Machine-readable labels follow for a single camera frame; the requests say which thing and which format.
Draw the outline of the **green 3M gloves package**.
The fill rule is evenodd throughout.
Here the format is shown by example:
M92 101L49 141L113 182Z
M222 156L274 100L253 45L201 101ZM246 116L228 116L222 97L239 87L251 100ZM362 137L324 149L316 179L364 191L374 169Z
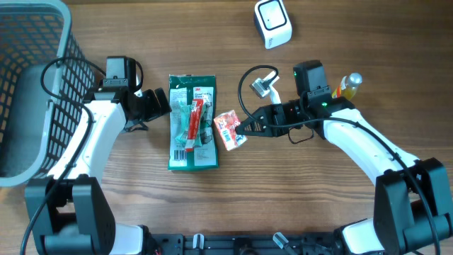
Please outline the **green 3M gloves package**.
M213 118L217 106L216 76L170 75L168 78L170 113L170 151L168 170L202 171L219 166L217 144L213 130ZM175 138L180 131L180 106L182 101L191 105L193 99L204 100L205 112L201 115L201 147L194 147L192 152L185 150Z

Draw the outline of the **red snack stick wrapper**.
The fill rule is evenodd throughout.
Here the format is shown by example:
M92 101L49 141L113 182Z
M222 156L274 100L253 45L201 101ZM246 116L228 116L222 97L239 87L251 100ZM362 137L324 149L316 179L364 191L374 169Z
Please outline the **red snack stick wrapper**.
M204 100L202 98L195 98L191 104L190 112L190 121L187 142L185 144L185 150L187 152L192 152L195 147L195 140L197 137L197 132L200 126L200 118L202 115L202 107L204 105Z

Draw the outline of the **red tissue pack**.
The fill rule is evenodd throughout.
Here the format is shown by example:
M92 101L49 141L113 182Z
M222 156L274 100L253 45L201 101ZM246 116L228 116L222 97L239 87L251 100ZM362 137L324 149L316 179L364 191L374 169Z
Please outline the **red tissue pack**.
M214 118L214 124L219 131L220 137L227 151L240 147L247 141L247 136L239 135L236 127L241 124L235 110L222 113Z

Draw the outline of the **yellow Vim dish soap bottle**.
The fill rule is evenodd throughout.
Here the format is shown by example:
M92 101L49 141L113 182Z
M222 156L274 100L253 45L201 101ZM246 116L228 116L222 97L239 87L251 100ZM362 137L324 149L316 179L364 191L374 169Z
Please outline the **yellow Vim dish soap bottle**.
M332 98L345 97L350 101L357 93L362 82L362 75L357 72L344 76L340 85L333 90Z

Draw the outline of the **mint green sachet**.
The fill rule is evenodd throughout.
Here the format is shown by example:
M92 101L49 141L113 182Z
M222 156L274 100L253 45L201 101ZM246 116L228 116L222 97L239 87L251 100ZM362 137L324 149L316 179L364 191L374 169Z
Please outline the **mint green sachet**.
M188 139L188 130L189 130L189 121L190 121L190 112L192 109L191 105L187 105L184 102L179 102L180 106L180 131L176 135L176 142L180 145L185 145ZM205 107L202 106L201 114L205 112ZM199 130L197 131L196 138L195 138L195 146L194 147L201 147L201 138L200 138L200 128L201 128L201 119L200 119L200 126Z

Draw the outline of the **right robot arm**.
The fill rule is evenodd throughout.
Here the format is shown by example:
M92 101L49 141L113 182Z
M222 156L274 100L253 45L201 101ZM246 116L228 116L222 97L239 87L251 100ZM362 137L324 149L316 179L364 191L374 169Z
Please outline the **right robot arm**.
M370 219L332 232L302 235L292 248L281 233L274 243L288 254L418 254L426 246L440 248L452 236L452 194L445 166L421 160L373 128L345 97L334 96L322 63L310 60L293 69L297 99L283 103L274 85L277 68L258 78L251 89L270 104L248 113L237 128L240 135L280 137L309 128L344 151L374 185Z

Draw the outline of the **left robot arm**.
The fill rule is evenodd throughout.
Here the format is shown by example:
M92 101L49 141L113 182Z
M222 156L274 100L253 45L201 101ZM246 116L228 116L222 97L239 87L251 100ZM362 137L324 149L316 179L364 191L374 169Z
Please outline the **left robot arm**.
M104 78L78 101L50 95L82 112L62 157L45 178L25 187L30 238L39 254L157 254L159 243L144 225L116 222L101 188L110 151L121 132L147 130L171 112L163 89L142 90L144 72L131 57L108 57Z

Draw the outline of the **white barcode scanner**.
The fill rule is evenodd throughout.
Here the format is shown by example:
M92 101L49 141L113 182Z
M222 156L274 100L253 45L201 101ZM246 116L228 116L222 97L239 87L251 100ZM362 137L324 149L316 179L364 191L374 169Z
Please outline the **white barcode scanner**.
M258 1L253 20L266 50L288 43L292 38L292 24L282 0Z

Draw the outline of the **grey plastic mesh basket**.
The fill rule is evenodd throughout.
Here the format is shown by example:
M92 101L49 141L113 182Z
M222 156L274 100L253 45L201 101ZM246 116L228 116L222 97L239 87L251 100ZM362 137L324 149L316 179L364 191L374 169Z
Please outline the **grey plastic mesh basket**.
M62 1L1 2L1 186L40 178L64 153L95 84Z

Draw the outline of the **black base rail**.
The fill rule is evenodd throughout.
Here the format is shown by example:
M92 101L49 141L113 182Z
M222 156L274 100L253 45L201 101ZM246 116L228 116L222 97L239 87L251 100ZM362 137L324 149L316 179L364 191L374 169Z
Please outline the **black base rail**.
M151 255L241 255L241 254L339 254L341 241L332 232L300 235L144 235L143 254Z

